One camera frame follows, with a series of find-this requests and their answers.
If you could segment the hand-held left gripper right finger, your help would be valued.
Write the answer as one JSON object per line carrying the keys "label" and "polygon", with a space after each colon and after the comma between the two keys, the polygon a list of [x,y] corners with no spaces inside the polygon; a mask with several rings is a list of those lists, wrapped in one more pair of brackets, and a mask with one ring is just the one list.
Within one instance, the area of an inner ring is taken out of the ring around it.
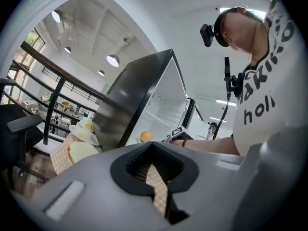
{"label": "hand-held left gripper right finger", "polygon": [[247,159],[203,153],[154,142],[176,175],[167,182],[168,217],[157,231],[233,231],[236,212],[247,189]]}

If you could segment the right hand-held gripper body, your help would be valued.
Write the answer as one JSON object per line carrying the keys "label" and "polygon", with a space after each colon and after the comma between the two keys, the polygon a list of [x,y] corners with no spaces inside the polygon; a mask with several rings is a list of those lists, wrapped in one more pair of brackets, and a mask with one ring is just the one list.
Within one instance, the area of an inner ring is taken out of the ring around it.
{"label": "right hand-held gripper body", "polygon": [[183,126],[176,128],[167,135],[166,142],[170,143],[174,140],[192,140],[192,134]]}

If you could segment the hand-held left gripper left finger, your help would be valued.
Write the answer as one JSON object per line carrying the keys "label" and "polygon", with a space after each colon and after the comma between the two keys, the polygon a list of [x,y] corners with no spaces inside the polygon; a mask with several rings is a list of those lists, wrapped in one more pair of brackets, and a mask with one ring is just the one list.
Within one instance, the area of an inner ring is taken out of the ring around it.
{"label": "hand-held left gripper left finger", "polygon": [[26,200],[13,198],[38,226],[48,231],[159,231],[168,221],[149,196],[120,188],[110,174],[111,164],[135,149],[135,144],[82,159],[43,185]]}

